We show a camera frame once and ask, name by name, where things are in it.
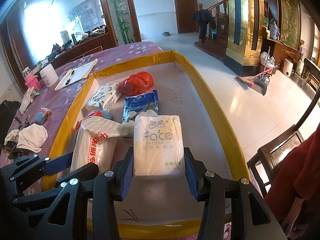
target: clipboard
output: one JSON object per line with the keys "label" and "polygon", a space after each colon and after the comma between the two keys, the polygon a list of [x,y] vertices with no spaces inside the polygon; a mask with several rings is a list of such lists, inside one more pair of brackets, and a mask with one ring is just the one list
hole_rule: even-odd
{"label": "clipboard", "polygon": [[58,83],[58,85],[55,87],[54,90],[58,91],[60,89],[63,89],[64,87],[67,87],[69,85],[72,85],[73,83],[78,82],[79,80],[87,78],[90,71],[92,70],[94,65],[96,65],[97,62],[98,62],[98,59],[96,58],[94,61],[84,64],[80,67],[69,69],[69,71],[60,80],[60,82]]}

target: white cylinder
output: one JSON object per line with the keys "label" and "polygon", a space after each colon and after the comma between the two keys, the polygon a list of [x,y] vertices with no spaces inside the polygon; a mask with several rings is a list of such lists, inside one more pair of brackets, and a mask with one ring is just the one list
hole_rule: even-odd
{"label": "white cylinder", "polygon": [[293,68],[293,63],[285,58],[282,73],[285,74],[287,77],[290,77],[292,68]]}
{"label": "white cylinder", "polygon": [[299,60],[298,65],[297,65],[297,74],[299,76],[301,76],[301,74],[302,74],[303,67],[304,67],[304,63],[301,60]]}
{"label": "white cylinder", "polygon": [[62,32],[60,32],[60,36],[61,36],[61,38],[62,38],[62,42],[63,42],[63,43],[66,43],[66,42],[70,41],[70,36],[69,36],[68,31],[62,31]]}
{"label": "white cylinder", "polygon": [[51,64],[47,65],[40,71],[40,76],[47,87],[51,87],[59,79]]}

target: pen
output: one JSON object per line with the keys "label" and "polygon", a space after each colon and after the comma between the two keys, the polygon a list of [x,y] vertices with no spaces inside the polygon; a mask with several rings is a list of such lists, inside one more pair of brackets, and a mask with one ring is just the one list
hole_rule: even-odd
{"label": "pen", "polygon": [[71,72],[71,74],[70,74],[70,76],[69,76],[69,79],[68,79],[67,82],[66,82],[66,85],[68,85],[68,84],[70,83],[71,77],[72,77],[72,75],[74,74],[74,72],[75,72],[75,70],[73,70],[73,71]]}

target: white tile floor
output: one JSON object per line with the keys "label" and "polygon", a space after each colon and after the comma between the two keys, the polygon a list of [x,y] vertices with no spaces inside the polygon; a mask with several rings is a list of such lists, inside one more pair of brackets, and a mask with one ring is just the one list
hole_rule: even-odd
{"label": "white tile floor", "polygon": [[[185,33],[169,37],[149,38],[163,50],[177,50],[196,67],[228,117],[244,156],[248,161],[257,149],[297,123],[314,95],[310,88],[304,90],[293,79],[280,71],[271,77],[265,96],[238,83],[235,73],[221,61],[194,46],[197,33]],[[300,128],[303,138],[308,138],[320,122],[317,105]]]}

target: wooden staircase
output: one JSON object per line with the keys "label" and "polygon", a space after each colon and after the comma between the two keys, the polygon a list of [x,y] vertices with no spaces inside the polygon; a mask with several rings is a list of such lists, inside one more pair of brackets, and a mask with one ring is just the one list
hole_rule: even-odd
{"label": "wooden staircase", "polygon": [[211,34],[212,29],[210,25],[209,35],[207,36],[205,43],[201,43],[199,40],[195,42],[195,46],[203,52],[223,62],[228,47],[228,0],[223,0],[215,5],[212,5],[207,10],[211,12],[212,15],[216,15],[215,20],[217,22],[217,34]]}

